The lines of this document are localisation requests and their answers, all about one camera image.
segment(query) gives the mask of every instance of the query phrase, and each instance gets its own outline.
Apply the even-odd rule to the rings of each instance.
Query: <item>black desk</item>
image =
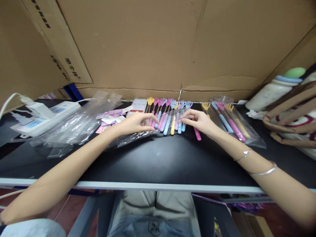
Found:
[[[60,100],[41,100],[52,107]],[[131,102],[125,102],[121,108]],[[193,109],[201,110],[200,104]],[[245,115],[244,106],[237,106]],[[253,149],[277,163],[299,182],[316,191],[316,162],[298,149],[275,142],[262,121],[244,116],[265,140],[267,150]],[[16,134],[9,133],[13,118],[5,115],[0,127],[1,141]],[[152,189],[212,193],[263,193],[257,183],[222,148],[201,133],[197,141],[194,130],[187,126],[181,135],[162,134],[143,138],[115,150],[102,153],[88,168],[76,187],[96,189]],[[19,144],[5,144],[1,154],[7,154]],[[21,144],[0,160],[0,185],[29,186],[63,158],[47,159],[48,148]]]

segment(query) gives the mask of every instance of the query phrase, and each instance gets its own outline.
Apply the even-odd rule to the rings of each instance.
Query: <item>white power strip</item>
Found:
[[[44,133],[48,128],[55,126],[61,122],[64,118],[71,115],[73,112],[81,108],[77,102],[64,101],[50,110],[56,113],[56,116],[52,119],[31,117],[33,121],[26,124],[16,124],[11,127],[12,130],[21,133],[22,138],[35,137]]]

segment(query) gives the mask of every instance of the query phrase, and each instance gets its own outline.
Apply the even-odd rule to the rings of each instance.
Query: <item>cardboard wall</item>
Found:
[[[37,98],[70,83],[19,1],[0,1],[0,104],[18,92]],[[22,103],[12,100],[7,110]]]
[[[58,1],[94,88],[247,99],[316,25],[313,0]],[[306,46],[291,67],[314,61]]]
[[[123,99],[181,95],[206,101],[224,94],[238,101],[275,75],[316,61],[313,0],[0,4],[0,102],[13,92],[36,98],[69,84],[73,68],[65,53],[86,75],[73,82],[93,80],[76,83],[84,97],[102,90]],[[68,97],[62,90],[57,94]]]

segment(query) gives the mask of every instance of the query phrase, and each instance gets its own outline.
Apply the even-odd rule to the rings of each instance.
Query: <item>finger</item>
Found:
[[[143,120],[146,126],[149,126],[149,118]]]
[[[156,116],[154,114],[152,114],[152,113],[143,114],[143,119],[153,119],[156,123],[159,123],[159,121],[156,118]]]
[[[187,115],[186,117],[182,116],[182,118],[186,118],[186,119],[194,119],[195,116],[194,115]]]
[[[182,117],[186,117],[187,115],[196,115],[198,114],[200,111],[198,110],[193,110],[193,109],[188,109]]]
[[[151,126],[143,126],[140,128],[141,131],[154,131],[155,128],[151,127]]]
[[[190,120],[190,119],[185,119],[185,118],[182,118],[181,119],[181,121],[183,122],[183,123],[185,123],[185,124],[187,124],[187,125],[191,125],[191,126],[193,126],[193,127],[196,127],[196,125],[197,125],[197,122],[196,121],[192,121],[192,120]]]

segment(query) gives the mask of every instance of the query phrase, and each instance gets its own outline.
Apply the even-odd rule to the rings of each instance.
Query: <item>woman's left hand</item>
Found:
[[[149,126],[149,119],[153,119],[156,123],[159,123],[156,116],[152,113],[143,114],[140,112],[135,112],[119,124],[116,124],[112,127],[119,130],[120,136],[136,132],[154,131],[155,128]]]

